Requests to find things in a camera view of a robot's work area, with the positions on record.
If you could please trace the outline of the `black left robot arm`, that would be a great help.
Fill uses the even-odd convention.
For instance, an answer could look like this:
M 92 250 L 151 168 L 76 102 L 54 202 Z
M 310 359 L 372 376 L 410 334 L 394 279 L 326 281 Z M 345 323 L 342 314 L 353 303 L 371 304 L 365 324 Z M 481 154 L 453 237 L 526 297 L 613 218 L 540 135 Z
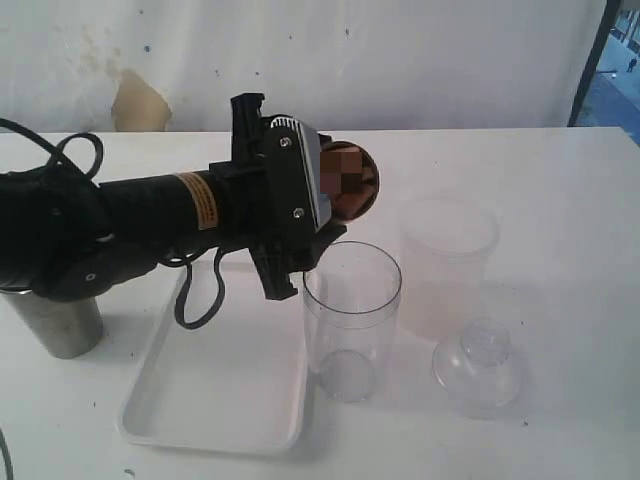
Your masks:
M 284 258 L 283 229 L 269 200 L 261 93 L 234 97 L 232 156 L 207 169 L 96 183 L 101 139 L 88 170 L 11 120 L 1 125 L 47 154 L 36 168 L 1 177 L 1 286 L 55 302 L 98 296 L 159 265 L 184 266 L 199 255 L 248 250 L 265 295 L 296 294 Z

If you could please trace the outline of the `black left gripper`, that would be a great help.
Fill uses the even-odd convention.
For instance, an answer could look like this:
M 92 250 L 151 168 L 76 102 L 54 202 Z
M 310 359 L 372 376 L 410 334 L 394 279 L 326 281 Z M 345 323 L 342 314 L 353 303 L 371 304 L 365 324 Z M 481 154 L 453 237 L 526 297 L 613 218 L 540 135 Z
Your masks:
M 273 205 L 262 146 L 265 129 L 261 107 L 263 93 L 248 92 L 230 100 L 232 110 L 231 159 L 212 163 L 220 205 L 220 234 L 226 250 L 249 251 L 265 298 L 286 300 L 297 294 L 284 266 L 280 228 Z M 328 223 L 299 253 L 299 270 L 315 268 L 328 247 L 344 235 L 343 224 Z

